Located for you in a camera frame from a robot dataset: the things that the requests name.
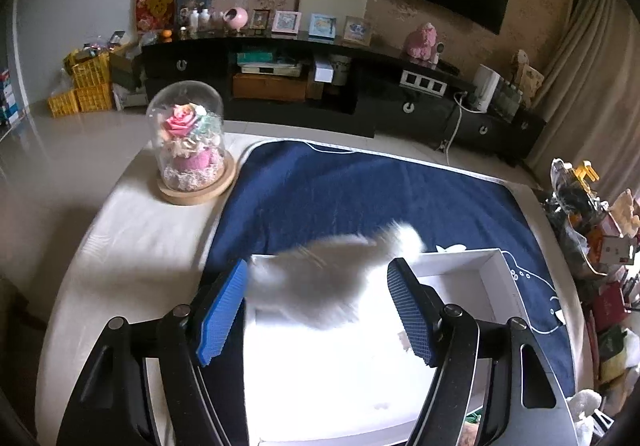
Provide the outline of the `white cardboard box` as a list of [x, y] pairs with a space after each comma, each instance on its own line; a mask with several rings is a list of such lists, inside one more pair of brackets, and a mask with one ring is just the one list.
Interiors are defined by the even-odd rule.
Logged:
[[[528, 322], [498, 249], [426, 253], [420, 283], [475, 319]], [[370, 288], [361, 316], [330, 330], [246, 304], [244, 405], [250, 445], [393, 445], [408, 440], [435, 368], [413, 354], [386, 289]]]

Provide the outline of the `navy blue whale blanket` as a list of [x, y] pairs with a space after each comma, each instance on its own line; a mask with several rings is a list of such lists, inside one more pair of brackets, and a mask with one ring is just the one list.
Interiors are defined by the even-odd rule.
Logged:
[[303, 141], [256, 143], [242, 156], [201, 281], [240, 257], [342, 233], [371, 236], [391, 221], [414, 227], [430, 251], [500, 250], [564, 394], [575, 393], [576, 342], [555, 316], [570, 274], [552, 273], [563, 261], [544, 248], [554, 233], [527, 187]]

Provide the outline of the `glass dome with rose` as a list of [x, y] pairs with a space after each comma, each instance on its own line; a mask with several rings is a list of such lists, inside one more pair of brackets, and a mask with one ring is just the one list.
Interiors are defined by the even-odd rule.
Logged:
[[231, 186], [236, 162], [224, 143], [224, 102], [215, 88], [183, 80], [161, 89], [146, 109], [160, 194], [197, 205]]

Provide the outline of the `yellow toy excavator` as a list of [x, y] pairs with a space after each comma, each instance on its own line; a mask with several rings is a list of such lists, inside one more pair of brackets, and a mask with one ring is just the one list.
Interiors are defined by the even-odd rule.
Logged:
[[588, 160], [582, 161], [574, 168], [576, 178], [582, 183], [596, 183], [600, 180], [600, 176]]

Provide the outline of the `white air purifier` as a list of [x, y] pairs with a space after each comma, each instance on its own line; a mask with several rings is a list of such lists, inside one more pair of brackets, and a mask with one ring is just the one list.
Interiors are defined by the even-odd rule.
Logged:
[[500, 74], [492, 68], [481, 64], [474, 76], [473, 85], [475, 90], [472, 96], [473, 109], [480, 112], [486, 112], [492, 98], [500, 83]]

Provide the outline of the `black tv cabinet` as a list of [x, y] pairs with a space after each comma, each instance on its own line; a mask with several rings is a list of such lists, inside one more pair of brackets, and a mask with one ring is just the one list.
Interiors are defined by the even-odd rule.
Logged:
[[392, 47], [307, 33], [154, 42], [143, 47], [142, 64], [149, 94], [199, 80], [217, 89], [232, 121], [393, 135], [436, 151], [458, 146], [495, 155], [509, 165], [524, 161], [546, 125], [524, 108], [510, 120], [474, 111], [471, 83]]

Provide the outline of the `beige curtain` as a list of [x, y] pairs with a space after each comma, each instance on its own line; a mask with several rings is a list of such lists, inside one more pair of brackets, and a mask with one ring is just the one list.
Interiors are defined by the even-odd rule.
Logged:
[[588, 160], [610, 201], [639, 192], [639, 20], [626, 0], [579, 0], [544, 70], [533, 110], [546, 126], [526, 158], [538, 181], [551, 161]]

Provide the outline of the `pink plush toy on cabinet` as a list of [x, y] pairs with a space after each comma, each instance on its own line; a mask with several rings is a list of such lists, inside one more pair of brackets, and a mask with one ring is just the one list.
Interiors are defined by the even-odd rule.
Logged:
[[419, 61], [437, 63], [437, 30], [431, 22], [427, 22], [412, 31], [405, 40], [405, 54]]

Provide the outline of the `yellow plastic crates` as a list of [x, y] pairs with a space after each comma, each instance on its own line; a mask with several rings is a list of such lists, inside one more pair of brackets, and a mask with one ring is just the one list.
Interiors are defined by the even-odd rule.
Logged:
[[113, 109], [110, 53], [93, 47], [70, 52], [47, 105], [52, 117]]

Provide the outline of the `white blank board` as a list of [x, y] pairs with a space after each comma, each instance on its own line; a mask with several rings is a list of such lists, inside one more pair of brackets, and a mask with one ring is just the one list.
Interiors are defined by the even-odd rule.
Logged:
[[336, 17], [336, 35], [342, 36], [348, 16], [363, 19], [366, 14], [368, 0], [298, 0], [297, 10], [302, 14], [300, 29], [309, 31], [313, 13]]

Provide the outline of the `pink round vase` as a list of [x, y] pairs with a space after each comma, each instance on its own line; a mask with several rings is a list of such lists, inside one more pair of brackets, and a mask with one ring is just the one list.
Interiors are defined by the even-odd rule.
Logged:
[[248, 23], [248, 12], [242, 7], [230, 8], [222, 16], [224, 26], [230, 32], [239, 32]]

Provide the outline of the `red gold festive box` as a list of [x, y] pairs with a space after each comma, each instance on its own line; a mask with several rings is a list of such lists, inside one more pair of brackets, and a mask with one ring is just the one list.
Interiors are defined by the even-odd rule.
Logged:
[[176, 0], [136, 0], [134, 18], [139, 34], [170, 30], [174, 27]]

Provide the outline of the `beige picture frame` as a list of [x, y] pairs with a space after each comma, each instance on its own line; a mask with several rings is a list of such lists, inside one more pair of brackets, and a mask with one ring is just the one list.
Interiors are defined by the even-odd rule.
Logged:
[[343, 32], [344, 42], [361, 46], [369, 46], [372, 38], [371, 23], [356, 16], [346, 16]]

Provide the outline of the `blue picture frame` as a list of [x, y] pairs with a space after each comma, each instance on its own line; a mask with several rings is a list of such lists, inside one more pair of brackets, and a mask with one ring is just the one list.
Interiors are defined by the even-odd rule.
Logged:
[[311, 13], [308, 34], [311, 37], [334, 39], [336, 36], [337, 18], [322, 13]]

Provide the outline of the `white picture frame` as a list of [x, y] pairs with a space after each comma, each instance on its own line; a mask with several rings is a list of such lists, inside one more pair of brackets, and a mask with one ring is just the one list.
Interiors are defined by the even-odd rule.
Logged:
[[276, 10], [271, 25], [271, 32], [276, 34], [297, 35], [302, 14], [298, 11]]

